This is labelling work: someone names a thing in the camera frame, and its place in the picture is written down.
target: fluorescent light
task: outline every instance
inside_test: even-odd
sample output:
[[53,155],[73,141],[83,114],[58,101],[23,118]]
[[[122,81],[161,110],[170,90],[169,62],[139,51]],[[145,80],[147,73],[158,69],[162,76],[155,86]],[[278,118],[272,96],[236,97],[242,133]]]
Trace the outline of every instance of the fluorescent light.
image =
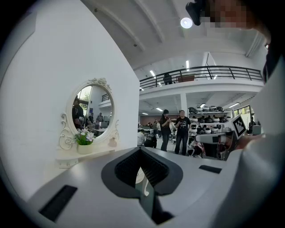
[[186,68],[189,68],[189,60],[186,61]]
[[150,73],[151,73],[151,75],[152,75],[153,77],[155,77],[155,73],[153,73],[152,70],[150,71]]
[[233,106],[236,106],[236,105],[239,105],[239,103],[236,103],[236,104],[234,104],[232,106],[229,106],[229,108],[232,108]]
[[190,18],[185,17],[185,18],[183,18],[183,19],[181,20],[180,24],[181,24],[181,26],[182,26],[183,28],[189,29],[189,28],[192,27],[193,21],[192,21]]

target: flower pot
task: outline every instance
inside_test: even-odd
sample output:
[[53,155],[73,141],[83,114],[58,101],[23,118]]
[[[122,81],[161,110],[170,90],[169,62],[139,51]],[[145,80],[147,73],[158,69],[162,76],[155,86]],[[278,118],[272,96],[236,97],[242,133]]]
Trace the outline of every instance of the flower pot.
[[78,145],[77,151],[81,155],[87,155],[93,152],[93,147],[91,145]]

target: person holding phone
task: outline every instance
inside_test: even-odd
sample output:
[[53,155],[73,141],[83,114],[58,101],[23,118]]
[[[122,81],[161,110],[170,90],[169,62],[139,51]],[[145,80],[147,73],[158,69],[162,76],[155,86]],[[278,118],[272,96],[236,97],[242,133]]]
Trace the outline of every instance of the person holding phone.
[[170,128],[169,128],[169,123],[171,120],[168,118],[169,111],[164,110],[162,117],[160,119],[160,126],[161,126],[161,133],[162,133],[162,140],[163,143],[161,145],[161,150],[162,151],[167,151],[167,144],[169,141],[169,135],[171,134]]
[[185,155],[187,150],[188,132],[191,122],[190,119],[185,116],[184,110],[181,110],[179,114],[180,117],[176,120],[175,123],[177,127],[175,153],[179,154],[180,143],[182,140],[182,155]]

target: jeans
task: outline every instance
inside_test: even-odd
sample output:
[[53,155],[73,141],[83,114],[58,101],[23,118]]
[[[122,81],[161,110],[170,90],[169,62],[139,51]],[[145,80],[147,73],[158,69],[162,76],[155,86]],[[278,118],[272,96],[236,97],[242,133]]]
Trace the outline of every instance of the jeans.
[[168,144],[168,141],[169,141],[169,134],[170,134],[170,132],[162,132],[162,140],[163,140],[163,143],[161,145],[161,150],[162,151],[167,151],[167,144]]
[[177,133],[176,147],[175,147],[176,154],[179,154],[181,140],[182,140],[182,155],[185,155],[187,150],[188,133]]

